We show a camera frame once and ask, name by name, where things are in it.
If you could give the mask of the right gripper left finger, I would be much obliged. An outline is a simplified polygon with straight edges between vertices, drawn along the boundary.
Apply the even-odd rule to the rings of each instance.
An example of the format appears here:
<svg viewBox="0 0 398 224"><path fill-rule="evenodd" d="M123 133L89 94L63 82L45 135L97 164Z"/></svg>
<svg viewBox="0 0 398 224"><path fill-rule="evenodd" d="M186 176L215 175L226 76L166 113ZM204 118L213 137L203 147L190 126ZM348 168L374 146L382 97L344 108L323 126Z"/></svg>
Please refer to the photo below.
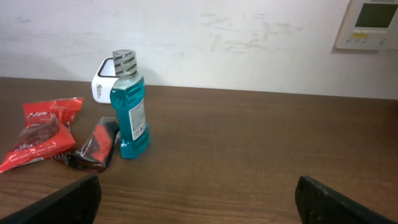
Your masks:
<svg viewBox="0 0 398 224"><path fill-rule="evenodd" d="M1 224L92 224L100 201L99 178L89 175L2 218Z"/></svg>

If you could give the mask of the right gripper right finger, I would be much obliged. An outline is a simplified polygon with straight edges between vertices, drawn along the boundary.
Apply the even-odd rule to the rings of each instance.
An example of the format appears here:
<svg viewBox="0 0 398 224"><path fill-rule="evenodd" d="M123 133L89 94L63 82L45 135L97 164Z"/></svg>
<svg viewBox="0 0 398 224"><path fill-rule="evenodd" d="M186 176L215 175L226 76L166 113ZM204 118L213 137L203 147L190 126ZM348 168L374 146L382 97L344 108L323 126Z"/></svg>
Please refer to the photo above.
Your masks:
<svg viewBox="0 0 398 224"><path fill-rule="evenodd" d="M298 180L295 203L303 224L397 224L307 175Z"/></svg>

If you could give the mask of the black red snack packet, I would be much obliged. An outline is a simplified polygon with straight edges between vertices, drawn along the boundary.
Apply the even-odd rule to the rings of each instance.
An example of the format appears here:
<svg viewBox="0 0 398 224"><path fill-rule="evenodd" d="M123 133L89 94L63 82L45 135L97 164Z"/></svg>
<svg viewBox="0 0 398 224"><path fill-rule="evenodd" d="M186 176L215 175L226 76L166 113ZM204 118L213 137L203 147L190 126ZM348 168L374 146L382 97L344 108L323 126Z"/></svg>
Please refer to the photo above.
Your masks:
<svg viewBox="0 0 398 224"><path fill-rule="evenodd" d="M102 117L84 145L56 155L54 159L74 169L103 172L109 167L118 133L116 118Z"/></svg>

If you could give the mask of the red snack bag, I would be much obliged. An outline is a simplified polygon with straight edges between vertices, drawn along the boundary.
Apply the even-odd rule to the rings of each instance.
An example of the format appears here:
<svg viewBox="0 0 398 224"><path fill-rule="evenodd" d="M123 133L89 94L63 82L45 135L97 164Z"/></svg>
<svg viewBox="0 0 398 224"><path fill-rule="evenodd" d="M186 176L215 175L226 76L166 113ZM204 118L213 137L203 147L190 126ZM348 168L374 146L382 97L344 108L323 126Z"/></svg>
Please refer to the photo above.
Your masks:
<svg viewBox="0 0 398 224"><path fill-rule="evenodd" d="M75 97L24 103L25 128L1 163L1 172L49 159L72 148L76 141L70 127L83 100Z"/></svg>

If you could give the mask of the blue mouthwash bottle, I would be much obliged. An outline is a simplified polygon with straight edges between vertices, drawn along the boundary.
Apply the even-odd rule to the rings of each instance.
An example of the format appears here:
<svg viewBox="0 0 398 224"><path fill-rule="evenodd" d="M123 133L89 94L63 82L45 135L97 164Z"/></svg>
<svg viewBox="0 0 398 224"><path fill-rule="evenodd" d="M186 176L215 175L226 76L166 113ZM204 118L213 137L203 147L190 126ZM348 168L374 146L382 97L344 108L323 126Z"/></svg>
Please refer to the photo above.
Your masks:
<svg viewBox="0 0 398 224"><path fill-rule="evenodd" d="M135 159L149 145L149 126L144 108L144 77L137 70L133 50L113 52L117 80L110 92L111 105L116 111L120 137L120 151L125 159Z"/></svg>

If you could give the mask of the wall thermostat panel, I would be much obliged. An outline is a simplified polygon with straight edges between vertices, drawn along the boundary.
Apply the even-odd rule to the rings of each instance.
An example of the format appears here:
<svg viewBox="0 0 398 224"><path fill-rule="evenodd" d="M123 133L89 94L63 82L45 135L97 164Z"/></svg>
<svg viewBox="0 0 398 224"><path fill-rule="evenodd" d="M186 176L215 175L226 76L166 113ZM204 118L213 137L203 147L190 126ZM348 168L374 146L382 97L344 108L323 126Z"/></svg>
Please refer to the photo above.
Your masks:
<svg viewBox="0 0 398 224"><path fill-rule="evenodd" d="M335 47L346 50L396 50L397 0L351 0Z"/></svg>

